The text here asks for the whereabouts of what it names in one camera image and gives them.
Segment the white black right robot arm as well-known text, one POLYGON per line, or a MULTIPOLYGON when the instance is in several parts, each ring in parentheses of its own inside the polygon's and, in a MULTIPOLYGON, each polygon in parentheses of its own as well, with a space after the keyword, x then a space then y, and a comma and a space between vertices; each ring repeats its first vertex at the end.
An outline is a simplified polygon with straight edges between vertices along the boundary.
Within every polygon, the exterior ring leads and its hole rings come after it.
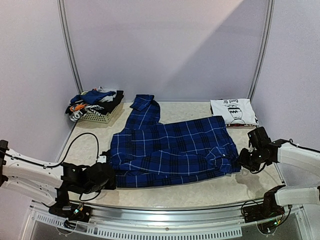
POLYGON ((270 143, 253 143, 253 150, 243 148, 239 164, 257 174, 269 165, 278 165, 281 186, 267 191, 258 213, 269 218, 286 205, 320 204, 320 152, 290 140, 278 139, 270 143))

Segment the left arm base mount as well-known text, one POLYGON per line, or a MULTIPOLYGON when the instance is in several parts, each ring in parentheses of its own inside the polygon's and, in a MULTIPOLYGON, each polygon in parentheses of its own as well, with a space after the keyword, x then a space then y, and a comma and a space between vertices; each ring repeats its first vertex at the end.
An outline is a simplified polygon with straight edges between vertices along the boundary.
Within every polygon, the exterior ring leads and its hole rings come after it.
POLYGON ((48 213, 68 221, 80 221, 88 223, 91 217, 92 208, 80 202, 71 203, 67 195, 55 198, 55 203, 48 208, 48 213))

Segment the blue plaid flannel shirt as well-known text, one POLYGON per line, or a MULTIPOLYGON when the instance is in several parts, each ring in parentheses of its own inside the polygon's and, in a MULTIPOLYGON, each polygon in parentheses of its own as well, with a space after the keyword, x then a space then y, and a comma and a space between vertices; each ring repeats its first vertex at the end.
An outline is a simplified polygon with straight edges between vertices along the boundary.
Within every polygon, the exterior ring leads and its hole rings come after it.
POLYGON ((163 124, 160 105, 147 94, 137 95, 131 109, 124 129, 110 142, 117 187, 189 184, 241 170, 221 116, 163 124))

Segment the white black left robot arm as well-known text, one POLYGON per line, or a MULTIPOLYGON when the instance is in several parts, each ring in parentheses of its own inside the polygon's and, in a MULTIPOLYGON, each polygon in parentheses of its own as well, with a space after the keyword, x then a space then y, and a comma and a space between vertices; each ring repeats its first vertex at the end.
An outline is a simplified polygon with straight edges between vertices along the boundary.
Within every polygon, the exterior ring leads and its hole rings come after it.
POLYGON ((0 141, 0 185, 47 206, 54 205, 63 216, 74 213, 69 193, 87 195, 116 189, 116 175, 105 156, 91 166, 37 160, 9 148, 0 141))

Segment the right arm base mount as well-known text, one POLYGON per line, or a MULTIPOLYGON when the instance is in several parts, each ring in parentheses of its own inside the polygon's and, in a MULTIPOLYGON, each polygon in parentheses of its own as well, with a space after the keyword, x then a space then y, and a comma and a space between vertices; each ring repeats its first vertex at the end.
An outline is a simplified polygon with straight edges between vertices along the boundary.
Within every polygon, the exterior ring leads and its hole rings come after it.
POLYGON ((251 223, 281 215, 280 223, 285 222, 292 211, 292 205, 288 206, 287 216, 285 217, 285 208, 276 203, 276 193, 286 185, 278 185, 263 195, 263 202, 257 203, 254 200, 248 200, 241 206, 240 212, 244 217, 245 223, 251 223))

